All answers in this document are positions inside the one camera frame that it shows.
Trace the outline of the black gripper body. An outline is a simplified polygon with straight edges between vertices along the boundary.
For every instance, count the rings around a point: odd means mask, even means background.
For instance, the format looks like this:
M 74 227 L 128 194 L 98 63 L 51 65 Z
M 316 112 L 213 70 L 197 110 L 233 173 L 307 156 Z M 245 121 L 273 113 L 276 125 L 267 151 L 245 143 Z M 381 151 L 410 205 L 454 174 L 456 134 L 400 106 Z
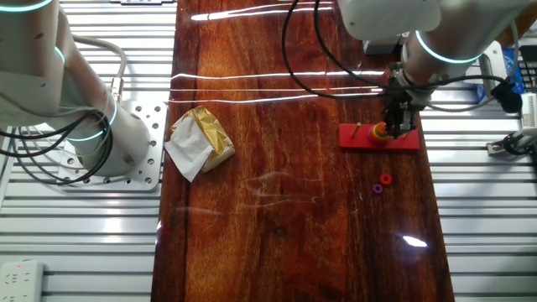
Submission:
M 388 77 L 387 96 L 383 100 L 383 115 L 402 112 L 407 109 L 410 112 L 422 110 L 421 90 L 414 88 L 413 82 L 408 79 L 404 69 L 392 70 Z

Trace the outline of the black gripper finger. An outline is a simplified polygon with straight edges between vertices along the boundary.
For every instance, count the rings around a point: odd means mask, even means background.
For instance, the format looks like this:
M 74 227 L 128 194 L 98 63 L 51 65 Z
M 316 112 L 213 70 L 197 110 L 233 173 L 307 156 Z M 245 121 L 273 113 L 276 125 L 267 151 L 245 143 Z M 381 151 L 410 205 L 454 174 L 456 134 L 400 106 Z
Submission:
M 391 138 L 397 138 L 397 118 L 392 109 L 383 109 L 383 121 L 385 123 L 385 133 Z
M 409 110 L 403 110 L 399 119 L 399 136 L 411 132 L 414 129 L 414 113 Z

